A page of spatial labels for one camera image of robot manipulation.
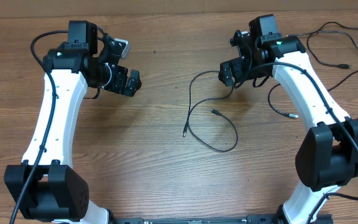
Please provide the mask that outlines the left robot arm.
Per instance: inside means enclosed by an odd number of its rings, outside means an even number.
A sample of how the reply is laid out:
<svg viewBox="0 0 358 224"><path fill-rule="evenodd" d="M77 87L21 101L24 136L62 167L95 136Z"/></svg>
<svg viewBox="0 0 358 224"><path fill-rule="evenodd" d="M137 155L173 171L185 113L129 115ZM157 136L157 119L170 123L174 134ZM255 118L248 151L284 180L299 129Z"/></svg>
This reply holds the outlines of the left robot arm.
<svg viewBox="0 0 358 224"><path fill-rule="evenodd" d="M10 220L52 223L114 223L114 215L90 199L86 181L73 169L73 137L89 88L132 97L142 82L137 70L119 65L129 43L88 21L70 21L65 42L38 63L44 95L32 140L21 163L8 165L4 183L15 201Z"/></svg>

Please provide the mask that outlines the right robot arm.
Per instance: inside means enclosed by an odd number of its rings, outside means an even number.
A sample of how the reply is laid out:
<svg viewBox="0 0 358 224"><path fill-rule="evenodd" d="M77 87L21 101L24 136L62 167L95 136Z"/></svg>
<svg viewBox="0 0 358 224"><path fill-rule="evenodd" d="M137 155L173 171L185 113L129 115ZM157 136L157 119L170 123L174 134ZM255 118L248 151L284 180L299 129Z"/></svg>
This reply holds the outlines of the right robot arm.
<svg viewBox="0 0 358 224"><path fill-rule="evenodd" d="M295 35L282 35L275 17L259 16L249 30L230 39L237 58L221 63L219 79L239 88L268 78L281 84L303 121L306 136L296 154L298 184L274 215L257 215L261 223L331 223L319 211L339 189L358 177L358 118L351 118L329 94L313 70L305 46Z"/></svg>

